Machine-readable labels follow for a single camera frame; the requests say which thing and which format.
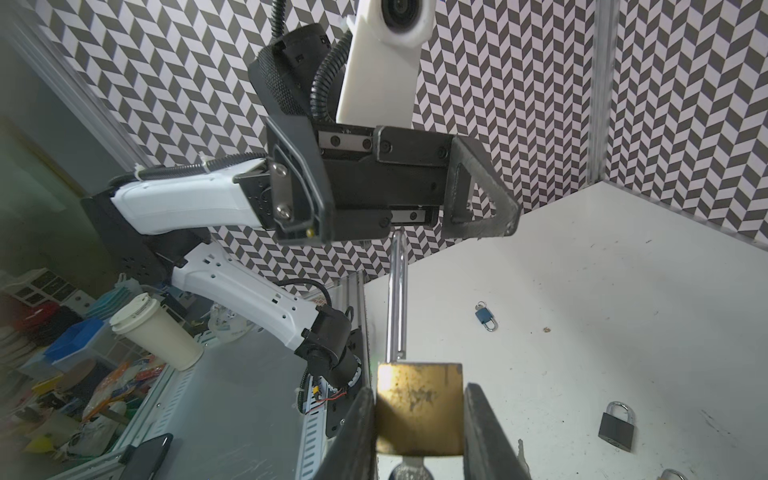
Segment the metal rod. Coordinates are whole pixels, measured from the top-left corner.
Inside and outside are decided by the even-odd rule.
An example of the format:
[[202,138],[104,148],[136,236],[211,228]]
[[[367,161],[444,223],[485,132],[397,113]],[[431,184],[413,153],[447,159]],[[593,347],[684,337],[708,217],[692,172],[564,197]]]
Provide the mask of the metal rod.
[[389,250],[389,306],[387,308],[386,362],[406,357],[408,307],[408,237],[400,228],[392,234]]

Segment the padlock shackle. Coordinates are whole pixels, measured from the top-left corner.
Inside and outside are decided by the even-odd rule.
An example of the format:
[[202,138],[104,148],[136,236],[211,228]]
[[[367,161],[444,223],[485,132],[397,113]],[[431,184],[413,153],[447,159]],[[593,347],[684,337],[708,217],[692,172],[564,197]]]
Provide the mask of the padlock shackle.
[[672,468],[667,468],[663,472],[661,472],[661,477],[659,477],[660,480],[671,480],[670,475],[675,475],[677,477],[680,477],[680,480],[688,480],[685,478],[685,476],[678,472],[677,470],[673,470]]
[[605,412],[608,415],[615,416],[614,415],[614,407],[621,407],[622,409],[627,410],[627,423],[630,423],[630,424],[634,425],[634,412],[632,411],[631,408],[629,408],[629,405],[627,405],[626,403],[623,403],[623,402],[611,402],[605,408]]

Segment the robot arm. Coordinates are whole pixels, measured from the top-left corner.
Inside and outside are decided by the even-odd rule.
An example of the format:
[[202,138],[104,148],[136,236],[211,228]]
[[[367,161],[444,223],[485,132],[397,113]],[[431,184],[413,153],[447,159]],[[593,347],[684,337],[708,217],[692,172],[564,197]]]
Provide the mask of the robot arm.
[[[361,0],[346,53],[317,24],[273,38],[249,67],[270,115],[266,158],[140,170],[83,200],[121,271],[231,308],[306,359],[313,375],[344,387],[357,369],[344,314],[274,286],[211,243],[205,227],[262,227],[283,245],[325,245],[434,226],[443,208],[444,238],[512,235],[519,205],[482,144],[409,128],[434,17],[435,0]],[[312,108],[319,91],[321,118]],[[494,202],[493,218],[472,219],[475,183]]]

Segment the black padlock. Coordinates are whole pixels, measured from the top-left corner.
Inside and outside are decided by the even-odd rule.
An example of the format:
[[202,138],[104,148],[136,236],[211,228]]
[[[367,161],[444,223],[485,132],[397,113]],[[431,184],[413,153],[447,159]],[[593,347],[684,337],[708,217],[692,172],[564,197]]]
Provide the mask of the black padlock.
[[[614,407],[621,407],[627,410],[627,421],[614,417]],[[634,437],[634,413],[632,409],[621,402],[611,402],[603,413],[603,420],[600,422],[600,432],[598,436],[610,443],[614,447],[629,452],[632,449],[632,437]]]

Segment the white table surface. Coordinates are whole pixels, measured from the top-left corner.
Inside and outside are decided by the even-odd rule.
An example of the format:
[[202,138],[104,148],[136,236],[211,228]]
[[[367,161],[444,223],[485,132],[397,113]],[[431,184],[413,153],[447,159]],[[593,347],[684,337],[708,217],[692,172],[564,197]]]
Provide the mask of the white table surface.
[[[388,281],[365,288],[373,365]],[[498,331],[475,318],[480,300]],[[463,363],[534,480],[768,474],[765,251],[597,184],[525,214],[513,237],[411,264],[408,302],[408,361]],[[636,413],[632,453],[598,438],[613,400]],[[380,456],[379,477],[398,461]],[[426,464],[463,478],[460,457]]]

